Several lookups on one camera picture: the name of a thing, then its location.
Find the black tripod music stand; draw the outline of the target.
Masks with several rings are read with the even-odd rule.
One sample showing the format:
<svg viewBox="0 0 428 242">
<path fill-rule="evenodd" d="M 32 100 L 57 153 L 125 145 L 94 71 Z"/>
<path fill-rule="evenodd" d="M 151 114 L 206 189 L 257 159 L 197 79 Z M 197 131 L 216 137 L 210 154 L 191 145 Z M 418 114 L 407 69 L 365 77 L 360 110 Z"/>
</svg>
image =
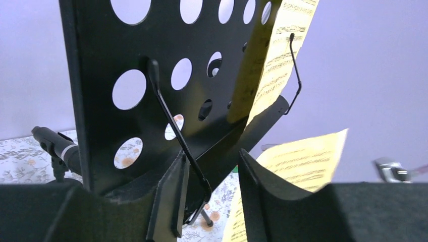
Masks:
<svg viewBox="0 0 428 242">
<path fill-rule="evenodd" d="M 181 133 L 211 187 L 236 165 L 288 107 L 279 97 L 245 128 L 261 62 L 268 49 L 279 1 L 234 1 L 219 20 L 219 1 L 203 1 L 197 19 L 185 23 L 180 1 L 152 1 L 136 24 L 119 19 L 111 1 L 60 1 L 81 176 L 97 195 L 119 196 L 124 186 L 169 166 L 181 146 L 166 140 L 167 118 L 149 80 L 147 63 L 159 65 L 159 87 Z"/>
</svg>

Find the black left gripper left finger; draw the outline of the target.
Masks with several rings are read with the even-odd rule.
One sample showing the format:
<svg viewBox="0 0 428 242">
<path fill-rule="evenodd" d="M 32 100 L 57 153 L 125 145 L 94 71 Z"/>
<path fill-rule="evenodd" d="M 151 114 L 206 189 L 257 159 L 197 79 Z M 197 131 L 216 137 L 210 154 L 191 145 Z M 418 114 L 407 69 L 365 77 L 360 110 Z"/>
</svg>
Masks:
<svg viewBox="0 0 428 242">
<path fill-rule="evenodd" d="M 1 185 L 1 241 L 176 241 L 181 236 L 189 162 L 180 152 L 99 197 L 79 182 Z"/>
</svg>

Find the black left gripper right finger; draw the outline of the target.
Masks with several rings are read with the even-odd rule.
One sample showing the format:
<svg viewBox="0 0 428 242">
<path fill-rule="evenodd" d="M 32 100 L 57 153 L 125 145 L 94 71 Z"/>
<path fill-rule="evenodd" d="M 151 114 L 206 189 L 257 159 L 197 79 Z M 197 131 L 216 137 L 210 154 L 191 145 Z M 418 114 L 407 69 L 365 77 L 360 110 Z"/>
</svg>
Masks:
<svg viewBox="0 0 428 242">
<path fill-rule="evenodd" d="M 309 192 L 240 151 L 248 241 L 427 241 L 426 183 L 333 183 Z"/>
</svg>

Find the yellow sheet music page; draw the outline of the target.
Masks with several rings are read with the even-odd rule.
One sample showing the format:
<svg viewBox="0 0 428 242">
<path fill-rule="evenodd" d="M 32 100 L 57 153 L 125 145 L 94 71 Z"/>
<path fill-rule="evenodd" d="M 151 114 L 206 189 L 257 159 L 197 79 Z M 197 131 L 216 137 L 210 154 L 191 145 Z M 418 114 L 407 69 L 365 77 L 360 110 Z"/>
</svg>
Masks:
<svg viewBox="0 0 428 242">
<path fill-rule="evenodd" d="M 347 129 L 323 136 L 274 145 L 257 162 L 304 190 L 315 192 L 330 183 L 340 161 Z"/>
<path fill-rule="evenodd" d="M 250 123 L 271 106 L 286 86 L 307 36 L 318 1 L 261 1 L 227 114 Z"/>
</svg>

